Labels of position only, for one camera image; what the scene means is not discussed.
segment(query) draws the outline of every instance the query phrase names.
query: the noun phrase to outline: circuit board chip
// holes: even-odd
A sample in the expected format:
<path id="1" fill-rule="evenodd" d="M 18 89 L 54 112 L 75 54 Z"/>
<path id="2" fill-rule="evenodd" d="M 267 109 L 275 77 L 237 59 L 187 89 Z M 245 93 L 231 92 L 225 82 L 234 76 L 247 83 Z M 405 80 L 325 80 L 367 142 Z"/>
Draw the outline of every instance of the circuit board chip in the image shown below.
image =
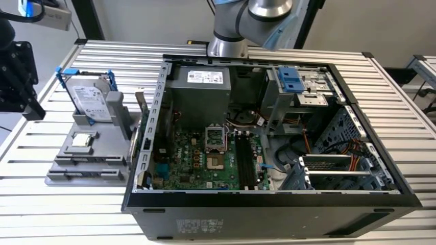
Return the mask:
<path id="1" fill-rule="evenodd" d="M 223 169 L 223 156 L 219 154 L 206 155 L 206 168 L 207 169 Z"/>
<path id="2" fill-rule="evenodd" d="M 190 183 L 190 177 L 189 176 L 179 176 L 179 183 Z"/>

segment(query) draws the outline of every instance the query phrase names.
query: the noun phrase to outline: ram slot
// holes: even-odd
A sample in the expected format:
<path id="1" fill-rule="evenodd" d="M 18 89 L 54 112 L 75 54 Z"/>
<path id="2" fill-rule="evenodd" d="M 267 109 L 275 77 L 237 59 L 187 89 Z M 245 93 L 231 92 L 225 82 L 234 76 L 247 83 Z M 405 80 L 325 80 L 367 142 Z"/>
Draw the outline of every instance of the ram slot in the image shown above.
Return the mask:
<path id="1" fill-rule="evenodd" d="M 247 136 L 235 136 L 234 144 L 238 187 L 241 190 L 253 190 L 255 185 L 255 174 L 251 160 L 253 153 Z"/>

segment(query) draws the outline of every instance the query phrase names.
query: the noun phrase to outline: motherboard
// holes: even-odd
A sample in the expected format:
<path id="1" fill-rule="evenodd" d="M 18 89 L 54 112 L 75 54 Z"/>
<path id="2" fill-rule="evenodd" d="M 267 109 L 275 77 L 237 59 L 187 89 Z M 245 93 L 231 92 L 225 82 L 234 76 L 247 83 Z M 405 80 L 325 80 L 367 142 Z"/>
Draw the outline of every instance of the motherboard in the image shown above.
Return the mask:
<path id="1" fill-rule="evenodd" d="M 158 163 L 153 189 L 269 190 L 259 137 L 218 125 L 175 130 L 169 163 Z"/>

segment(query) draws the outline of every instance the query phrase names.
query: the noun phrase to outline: label sticker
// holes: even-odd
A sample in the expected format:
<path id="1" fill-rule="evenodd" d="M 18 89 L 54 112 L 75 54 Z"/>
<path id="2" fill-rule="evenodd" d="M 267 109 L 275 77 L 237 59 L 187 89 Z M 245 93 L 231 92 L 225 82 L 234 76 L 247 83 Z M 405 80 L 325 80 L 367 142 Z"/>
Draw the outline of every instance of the label sticker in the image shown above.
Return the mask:
<path id="1" fill-rule="evenodd" d="M 74 102 L 79 105 L 83 114 L 95 121 L 110 120 L 110 114 L 101 91 L 95 87 L 73 86 L 75 91 Z"/>
<path id="2" fill-rule="evenodd" d="M 175 219 L 178 233 L 219 233 L 223 219 Z"/>
<path id="3" fill-rule="evenodd" d="M 258 120 L 257 120 L 257 125 L 262 126 L 263 122 L 265 122 L 265 119 L 262 117 L 259 117 Z"/>
<path id="4" fill-rule="evenodd" d="M 285 170 L 286 171 L 290 169 L 290 165 L 289 164 L 286 164 L 283 167 L 285 167 Z"/>
<path id="5" fill-rule="evenodd" d="M 222 72 L 191 70 L 187 72 L 187 83 L 222 84 Z"/>

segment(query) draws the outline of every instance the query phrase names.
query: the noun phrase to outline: power cable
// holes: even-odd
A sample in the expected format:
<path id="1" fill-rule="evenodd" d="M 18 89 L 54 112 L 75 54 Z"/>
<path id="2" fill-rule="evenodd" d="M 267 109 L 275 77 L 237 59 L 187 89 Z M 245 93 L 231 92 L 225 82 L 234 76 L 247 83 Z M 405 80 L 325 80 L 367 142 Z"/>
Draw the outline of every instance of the power cable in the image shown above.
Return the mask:
<path id="1" fill-rule="evenodd" d="M 77 34 L 77 39 L 78 39 L 79 35 L 78 35 L 78 31 L 77 31 L 77 28 L 75 28 L 75 25 L 74 25 L 74 22 L 73 22 L 73 18 L 70 18 L 70 24 L 73 24 L 73 28 L 74 28 L 74 31 L 75 31 L 75 34 Z"/>
<path id="2" fill-rule="evenodd" d="M 209 0 L 205 0 L 206 1 L 206 4 L 209 5 L 209 9 L 211 11 L 211 14 L 214 15 L 214 10 L 213 10 L 213 7 L 211 5 L 214 6 L 214 3 L 210 4 Z"/>
<path id="3" fill-rule="evenodd" d="M 15 22 L 22 22 L 22 23 L 38 22 L 45 16 L 45 7 L 43 7 L 43 3 L 41 0 L 34 0 L 33 2 L 35 2 L 37 4 L 41 5 L 41 13 L 37 16 L 23 17 L 19 15 L 9 14 L 6 12 L 0 11 L 0 18 L 7 19 L 7 20 L 15 21 Z"/>
<path id="4" fill-rule="evenodd" d="M 5 127 L 1 127 L 1 126 L 0 126 L 0 129 L 2 129 L 2 130 L 6 130 L 6 131 L 11 132 L 11 130 L 10 130 L 10 129 L 7 129 L 7 128 L 5 128 Z"/>
<path id="5" fill-rule="evenodd" d="M 421 91 L 421 89 L 422 89 L 422 87 L 423 87 L 423 84 L 425 84 L 425 81 L 422 82 L 422 84 L 421 84 L 421 87 L 419 87 L 419 89 L 417 90 L 417 92 L 415 92 L 415 94 L 414 94 L 414 96 L 413 96 L 413 101 L 414 101 L 414 99 L 415 99 L 415 96 L 417 96 L 417 94 L 419 93 L 419 91 Z"/>

